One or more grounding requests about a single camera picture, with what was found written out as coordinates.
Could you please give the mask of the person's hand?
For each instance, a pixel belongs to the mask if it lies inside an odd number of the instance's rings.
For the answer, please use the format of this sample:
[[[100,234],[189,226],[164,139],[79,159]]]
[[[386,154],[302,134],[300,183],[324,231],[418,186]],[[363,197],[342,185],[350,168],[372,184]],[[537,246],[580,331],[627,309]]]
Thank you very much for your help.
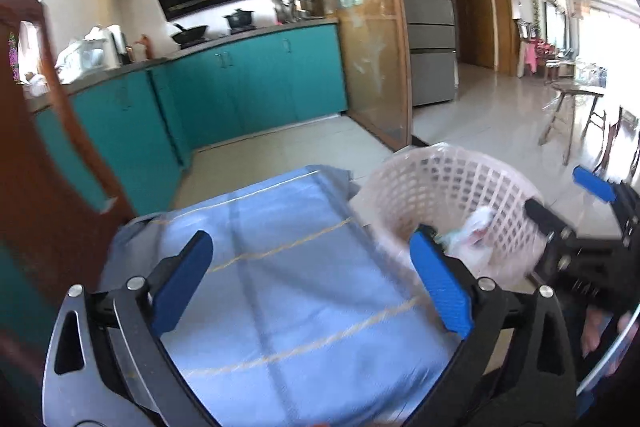
[[[608,316],[606,313],[601,311],[600,309],[589,307],[586,312],[586,319],[584,329],[582,330],[582,355],[589,355],[589,353],[593,352],[599,346],[602,333],[605,328],[605,319]],[[617,328],[618,332],[623,332],[626,329],[626,326],[630,322],[630,314],[626,313],[620,318],[618,321]],[[634,335],[638,331],[638,325],[632,324],[629,332],[627,332],[631,339],[634,339]]]

